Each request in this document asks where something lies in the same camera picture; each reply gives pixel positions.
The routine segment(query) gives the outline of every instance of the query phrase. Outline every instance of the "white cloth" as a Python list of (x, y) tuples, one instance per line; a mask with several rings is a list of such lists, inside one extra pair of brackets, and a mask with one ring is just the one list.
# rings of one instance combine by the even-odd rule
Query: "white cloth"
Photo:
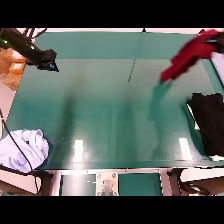
[[(18, 130), (10, 133), (33, 169), (40, 166), (48, 157), (48, 142), (41, 130)], [(0, 164), (23, 173), (31, 171), (29, 163), (9, 135), (0, 141)]]

